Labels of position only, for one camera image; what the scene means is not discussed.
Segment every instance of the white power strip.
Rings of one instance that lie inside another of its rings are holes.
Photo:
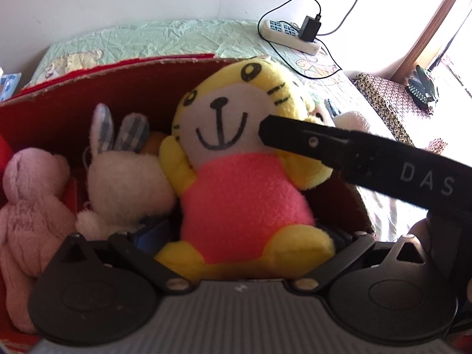
[[[263,37],[280,45],[285,45],[292,49],[297,49],[310,55],[317,55],[322,45],[319,41],[301,41],[297,32],[290,25],[283,22],[265,20],[260,27]]]

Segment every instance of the black circular pad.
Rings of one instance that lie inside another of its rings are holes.
[[[454,292],[433,268],[410,262],[350,272],[332,285],[328,302],[340,325],[385,345],[441,336],[457,307]]]
[[[421,305],[423,292],[408,281],[387,279],[371,286],[369,298],[387,310],[407,312]]]
[[[152,316],[156,293],[142,277],[88,262],[62,266],[38,281],[30,297],[30,317],[42,337],[100,345],[131,334]]]

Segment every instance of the cartoon print bedsheet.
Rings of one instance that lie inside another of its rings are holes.
[[[321,51],[311,56],[275,45],[279,53],[302,75],[323,77],[337,67]],[[48,49],[28,86],[68,72],[116,63],[125,59],[162,55],[214,53],[221,58],[270,55],[284,63],[257,33],[256,22],[230,20],[180,20],[143,22],[86,33],[57,42]],[[369,120],[377,135],[393,138],[375,110],[342,72],[323,80],[303,79],[315,102],[330,98],[341,112],[358,110]],[[382,241],[393,241],[426,215],[424,209],[358,188],[374,230]]]

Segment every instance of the bunny ear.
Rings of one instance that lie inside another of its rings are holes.
[[[140,113],[128,114],[122,121],[114,150],[139,153],[149,138],[149,123]]]
[[[95,157],[107,150],[113,149],[113,120],[108,106],[98,104],[90,127],[90,149]]]

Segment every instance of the dark green object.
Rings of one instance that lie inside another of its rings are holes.
[[[427,114],[433,114],[434,107],[439,100],[439,92],[428,70],[417,65],[412,76],[408,79],[406,89],[418,108]]]

